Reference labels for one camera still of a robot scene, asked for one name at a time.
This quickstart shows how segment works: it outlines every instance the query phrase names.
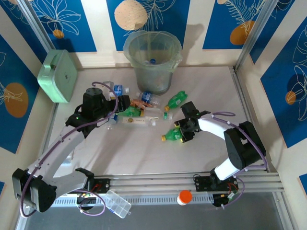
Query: transparent plastic bin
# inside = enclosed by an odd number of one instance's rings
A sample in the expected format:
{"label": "transparent plastic bin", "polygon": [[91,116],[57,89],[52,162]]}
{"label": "transparent plastic bin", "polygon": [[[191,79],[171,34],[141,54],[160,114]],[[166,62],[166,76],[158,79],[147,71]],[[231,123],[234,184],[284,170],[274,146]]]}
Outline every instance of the transparent plastic bin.
{"label": "transparent plastic bin", "polygon": [[169,89],[173,72],[182,61],[181,49],[179,40],[165,31],[137,31],[128,36],[124,55],[142,92],[161,95]]}
{"label": "transparent plastic bin", "polygon": [[107,191],[104,200],[106,207],[120,218],[125,218],[130,213],[131,204],[115,192],[111,190]]}

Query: beige circle pattern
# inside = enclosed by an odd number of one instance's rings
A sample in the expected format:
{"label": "beige circle pattern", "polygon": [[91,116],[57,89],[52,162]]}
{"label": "beige circle pattern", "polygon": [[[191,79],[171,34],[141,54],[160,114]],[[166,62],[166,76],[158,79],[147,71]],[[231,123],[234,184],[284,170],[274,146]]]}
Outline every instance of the beige circle pattern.
{"label": "beige circle pattern", "polygon": [[147,22],[145,8],[136,0],[124,0],[115,9],[115,21],[124,30],[137,30]]}

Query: green plastic bottle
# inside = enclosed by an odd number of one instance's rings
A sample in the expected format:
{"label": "green plastic bottle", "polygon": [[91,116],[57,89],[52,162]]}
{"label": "green plastic bottle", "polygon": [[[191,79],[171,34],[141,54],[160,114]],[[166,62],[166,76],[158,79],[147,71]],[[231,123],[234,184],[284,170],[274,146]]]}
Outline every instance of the green plastic bottle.
{"label": "green plastic bottle", "polygon": [[178,128],[174,128],[174,129],[169,130],[165,135],[162,135],[161,139],[162,141],[178,140],[178,139],[182,139],[182,135]]}
{"label": "green plastic bottle", "polygon": [[185,91],[180,91],[169,99],[167,106],[164,107],[165,111],[168,112],[170,109],[177,108],[187,97],[188,95]]}
{"label": "green plastic bottle", "polygon": [[143,116],[143,111],[141,111],[139,108],[135,108],[133,106],[129,106],[128,109],[126,109],[123,112],[120,112],[118,114],[119,116]]}

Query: orange bottle cap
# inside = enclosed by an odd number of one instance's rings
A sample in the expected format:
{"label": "orange bottle cap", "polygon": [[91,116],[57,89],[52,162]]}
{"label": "orange bottle cap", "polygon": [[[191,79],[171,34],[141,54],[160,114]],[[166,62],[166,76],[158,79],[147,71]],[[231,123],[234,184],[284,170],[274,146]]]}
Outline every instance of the orange bottle cap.
{"label": "orange bottle cap", "polygon": [[187,204],[191,202],[192,198],[193,198],[192,193],[189,190],[182,190],[179,193],[179,199],[181,200],[182,203]]}

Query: mint green box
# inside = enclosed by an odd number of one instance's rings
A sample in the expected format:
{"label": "mint green box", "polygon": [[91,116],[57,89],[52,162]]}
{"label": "mint green box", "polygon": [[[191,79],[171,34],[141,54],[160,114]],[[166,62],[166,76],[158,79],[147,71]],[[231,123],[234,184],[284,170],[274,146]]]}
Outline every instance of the mint green box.
{"label": "mint green box", "polygon": [[71,100],[78,71],[67,50],[50,50],[37,81],[49,98],[55,103]]}

